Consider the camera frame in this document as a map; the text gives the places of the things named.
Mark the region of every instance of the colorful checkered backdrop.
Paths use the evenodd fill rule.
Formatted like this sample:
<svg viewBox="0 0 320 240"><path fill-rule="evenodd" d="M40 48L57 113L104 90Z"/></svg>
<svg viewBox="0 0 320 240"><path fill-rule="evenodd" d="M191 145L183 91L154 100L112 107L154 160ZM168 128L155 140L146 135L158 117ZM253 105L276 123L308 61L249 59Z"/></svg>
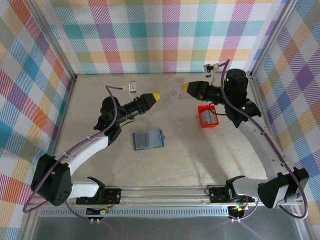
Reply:
<svg viewBox="0 0 320 240"><path fill-rule="evenodd" d="M23 0L0 0L0 240L19 234L35 166L53 153L70 86Z"/></svg>
<svg viewBox="0 0 320 240"><path fill-rule="evenodd" d="M227 59L248 70L286 0L37 2L75 72L121 74L203 72ZM272 7L278 11L262 30Z"/></svg>
<svg viewBox="0 0 320 240"><path fill-rule="evenodd" d="M306 168L309 220L320 239L320 1L300 0L257 74L277 143Z"/></svg>

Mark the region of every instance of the red container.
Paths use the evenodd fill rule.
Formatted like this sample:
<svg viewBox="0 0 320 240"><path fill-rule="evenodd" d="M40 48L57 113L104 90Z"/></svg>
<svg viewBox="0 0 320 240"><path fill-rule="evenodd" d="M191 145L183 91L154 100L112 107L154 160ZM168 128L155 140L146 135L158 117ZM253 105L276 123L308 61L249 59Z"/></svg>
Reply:
<svg viewBox="0 0 320 240"><path fill-rule="evenodd" d="M203 129L206 128L214 128L215 126L219 125L219 120L218 120L218 115L216 116L216 123L211 123L211 124L203 124L203 121L201 120L201 113L204 111L212 110L214 113L216 112L216 108L213 104L211 105L203 105L203 106L198 106L198 113L199 113L199 119L200 119L200 124Z"/></svg>

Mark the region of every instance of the red box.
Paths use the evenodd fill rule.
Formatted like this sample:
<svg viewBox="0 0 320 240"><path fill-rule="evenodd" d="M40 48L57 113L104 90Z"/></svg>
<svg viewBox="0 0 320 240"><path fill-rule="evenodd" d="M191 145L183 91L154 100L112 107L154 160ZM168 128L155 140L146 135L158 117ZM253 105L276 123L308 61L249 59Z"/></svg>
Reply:
<svg viewBox="0 0 320 240"><path fill-rule="evenodd" d="M208 111L208 110L212 110L214 113L216 112L216 108L213 104L211 105L203 105L203 106L198 106L198 113L199 113L199 119L200 119L200 124L201 124L201 127L203 129L206 129L206 128L214 128L216 126L219 125L219 119L218 119L218 115L215 115L216 116L216 123L211 123L211 124L203 124L202 121L201 121L201 113L203 113L204 111Z"/></svg>

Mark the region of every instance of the robotic arm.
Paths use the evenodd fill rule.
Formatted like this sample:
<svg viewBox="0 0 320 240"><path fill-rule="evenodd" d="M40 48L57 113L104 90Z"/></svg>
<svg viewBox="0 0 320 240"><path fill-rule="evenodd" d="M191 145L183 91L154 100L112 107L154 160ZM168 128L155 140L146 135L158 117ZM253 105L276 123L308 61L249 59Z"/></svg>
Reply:
<svg viewBox="0 0 320 240"><path fill-rule="evenodd" d="M89 139L86 145L59 162L37 193L54 206L63 204L67 199L80 197L94 198L96 201L101 202L105 198L105 185L102 182L93 177L88 178L94 182L72 182L72 174L91 156L108 147L117 139L122 131L120 128L121 123L146 113L159 98L160 95L158 93L145 93L123 106L120 105L117 98L114 98L117 117L112 127L100 136ZM100 113L101 116L98 118L98 123L94 129L103 131L112 123L115 116L115 106L110 96L103 100ZM31 183L33 191L48 170L65 154L59 153L56 156L45 154L40 157Z"/></svg>
<svg viewBox="0 0 320 240"><path fill-rule="evenodd" d="M205 72L206 69L208 72L212 69L208 68L208 65L204 67ZM258 107L247 98L247 87L248 78L244 71L230 69L226 73L223 89L227 99L238 110L243 111L257 122L263 128L263 132L251 120L249 121L247 117L226 103L220 86L209 85L206 81L194 81L183 85L183 89L197 100L213 102L215 105L223 104L226 116L248 139L263 165L267 176L266 180L250 179L245 176L234 177L227 181L231 192L235 196L246 195L259 198L266 207L274 208L299 198L301 192L293 177L272 148L269 140L273 142L278 152L285 157L268 131ZM287 162L286 164L292 169L290 163ZM307 171L304 168L297 169L293 167L293 174L302 188L304 188L309 179Z"/></svg>

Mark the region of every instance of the plaid wall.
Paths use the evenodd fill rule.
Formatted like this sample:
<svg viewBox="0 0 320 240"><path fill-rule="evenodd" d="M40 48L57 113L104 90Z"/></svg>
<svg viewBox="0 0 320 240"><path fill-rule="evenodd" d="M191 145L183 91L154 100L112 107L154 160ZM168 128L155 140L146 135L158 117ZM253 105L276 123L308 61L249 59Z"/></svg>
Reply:
<svg viewBox="0 0 320 240"><path fill-rule="evenodd" d="M0 240L19 234L35 166L53 153L70 86L23 0L0 0Z"/></svg>
<svg viewBox="0 0 320 240"><path fill-rule="evenodd" d="M309 219L320 239L320 1L300 0L257 74L277 143L306 168Z"/></svg>
<svg viewBox="0 0 320 240"><path fill-rule="evenodd" d="M259 44L253 46L264 44L285 1L37 2L75 72L122 74L203 72L204 64L227 59L231 68L248 68ZM279 11L262 32L272 7Z"/></svg>

